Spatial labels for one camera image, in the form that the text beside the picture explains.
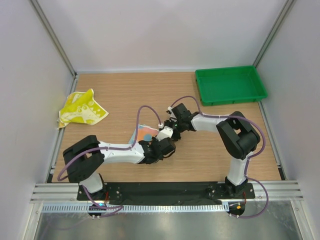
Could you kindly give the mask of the blue polka dot towel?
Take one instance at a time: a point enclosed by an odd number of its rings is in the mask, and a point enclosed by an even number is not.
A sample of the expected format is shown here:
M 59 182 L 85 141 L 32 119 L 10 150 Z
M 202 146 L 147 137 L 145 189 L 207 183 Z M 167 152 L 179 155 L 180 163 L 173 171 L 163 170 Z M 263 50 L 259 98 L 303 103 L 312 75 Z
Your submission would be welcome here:
M 148 125 L 139 124 L 137 131 L 137 139 L 136 141 L 147 141 L 150 142 L 152 137 L 156 137 L 159 133 L 158 129 L 152 128 Z

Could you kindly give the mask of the yellow green patterned towel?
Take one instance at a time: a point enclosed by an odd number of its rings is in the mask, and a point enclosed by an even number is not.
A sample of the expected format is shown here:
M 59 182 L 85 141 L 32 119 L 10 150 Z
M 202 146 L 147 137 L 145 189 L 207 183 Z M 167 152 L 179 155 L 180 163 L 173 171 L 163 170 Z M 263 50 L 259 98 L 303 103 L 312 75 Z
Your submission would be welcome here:
M 86 92 L 75 91 L 71 93 L 59 111 L 58 129 L 68 124 L 96 125 L 105 119 L 109 113 L 94 99 L 92 88 Z

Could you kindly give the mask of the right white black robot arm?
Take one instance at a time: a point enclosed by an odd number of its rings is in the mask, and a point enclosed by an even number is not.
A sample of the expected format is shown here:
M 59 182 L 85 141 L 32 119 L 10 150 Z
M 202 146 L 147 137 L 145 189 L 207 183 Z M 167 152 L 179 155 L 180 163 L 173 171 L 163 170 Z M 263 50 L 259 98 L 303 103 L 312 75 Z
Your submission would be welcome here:
M 231 156 L 229 172 L 225 177 L 225 192 L 231 198 L 242 195 L 248 183 L 247 171 L 250 157 L 260 142 L 260 136 L 251 123 L 239 111 L 230 116 L 221 117 L 189 110 L 167 111 L 170 118 L 164 122 L 165 126 L 173 128 L 172 138 L 178 141 L 184 131 L 217 132 L 226 151 Z

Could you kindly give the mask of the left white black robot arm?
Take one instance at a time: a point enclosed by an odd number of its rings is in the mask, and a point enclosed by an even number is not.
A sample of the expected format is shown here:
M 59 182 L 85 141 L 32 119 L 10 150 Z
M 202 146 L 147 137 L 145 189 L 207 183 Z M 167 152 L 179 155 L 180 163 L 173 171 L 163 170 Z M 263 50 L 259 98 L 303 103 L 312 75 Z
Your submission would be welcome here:
M 133 146 L 129 144 L 111 144 L 98 141 L 95 135 L 89 135 L 73 144 L 63 152 L 66 166 L 66 178 L 70 183 L 78 183 L 86 188 L 95 200 L 101 200 L 106 194 L 104 181 L 97 169 L 102 164 L 131 163 L 153 164 L 167 155 L 165 140 L 141 140 Z

